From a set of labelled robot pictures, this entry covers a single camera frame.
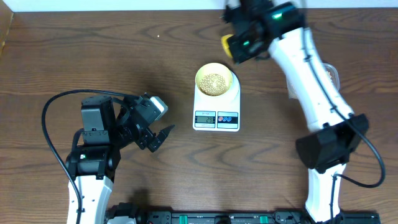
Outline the yellow plastic measuring scoop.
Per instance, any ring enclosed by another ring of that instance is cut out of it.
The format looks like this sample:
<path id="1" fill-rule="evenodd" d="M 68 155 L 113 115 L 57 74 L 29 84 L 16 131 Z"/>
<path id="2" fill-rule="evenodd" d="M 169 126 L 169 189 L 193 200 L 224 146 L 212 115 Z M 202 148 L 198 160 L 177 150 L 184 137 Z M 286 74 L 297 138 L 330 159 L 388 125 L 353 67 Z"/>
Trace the yellow plastic measuring scoop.
<path id="1" fill-rule="evenodd" d="M 228 35 L 224 35 L 221 38 L 221 45 L 223 47 L 223 50 L 225 52 L 225 54 L 229 57 L 229 58 L 233 58 L 231 51 L 229 49 L 229 43 L 228 43 L 228 39 L 233 37 L 233 34 L 228 34 Z"/>

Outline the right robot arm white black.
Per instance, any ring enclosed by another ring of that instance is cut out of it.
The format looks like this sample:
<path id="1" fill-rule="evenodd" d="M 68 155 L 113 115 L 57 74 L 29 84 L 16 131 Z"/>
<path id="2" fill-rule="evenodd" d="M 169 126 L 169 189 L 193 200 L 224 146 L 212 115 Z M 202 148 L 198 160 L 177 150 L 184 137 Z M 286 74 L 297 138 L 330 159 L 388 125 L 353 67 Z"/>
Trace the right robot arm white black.
<path id="1" fill-rule="evenodd" d="M 293 86 L 309 135 L 295 147 L 308 169 L 308 197 L 302 223 L 369 223 L 371 214 L 346 213 L 338 204 L 345 168 L 366 140 L 369 121 L 356 115 L 333 86 L 320 59 L 305 13 L 292 2 L 227 1 L 223 14 L 234 34 L 223 37 L 236 64 L 267 53 Z"/>

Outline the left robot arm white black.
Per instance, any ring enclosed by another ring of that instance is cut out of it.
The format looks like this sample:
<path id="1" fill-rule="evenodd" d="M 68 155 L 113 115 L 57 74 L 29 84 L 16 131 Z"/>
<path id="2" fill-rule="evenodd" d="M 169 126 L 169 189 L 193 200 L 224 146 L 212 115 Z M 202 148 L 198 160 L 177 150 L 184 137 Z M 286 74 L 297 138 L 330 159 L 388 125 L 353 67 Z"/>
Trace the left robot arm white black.
<path id="1" fill-rule="evenodd" d="M 66 160 L 69 182 L 68 223 L 145 223 L 138 209 L 121 203 L 109 218 L 106 207 L 113 190 L 120 150 L 131 143 L 155 152 L 173 126 L 153 133 L 149 126 L 168 110 L 158 96 L 126 96 L 123 100 L 106 95 L 81 102 L 83 128 L 78 130 Z"/>

